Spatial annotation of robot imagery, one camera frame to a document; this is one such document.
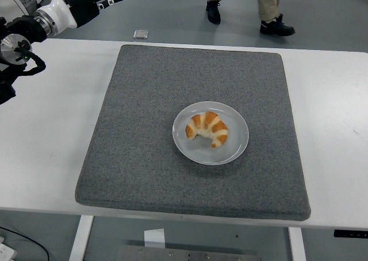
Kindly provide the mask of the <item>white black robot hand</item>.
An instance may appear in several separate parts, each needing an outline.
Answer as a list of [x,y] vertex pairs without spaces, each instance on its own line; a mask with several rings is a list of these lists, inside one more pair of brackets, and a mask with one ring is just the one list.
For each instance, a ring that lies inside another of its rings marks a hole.
[[79,28],[99,15],[103,9],[123,0],[51,0],[38,8],[35,20],[47,35],[56,35],[68,28]]

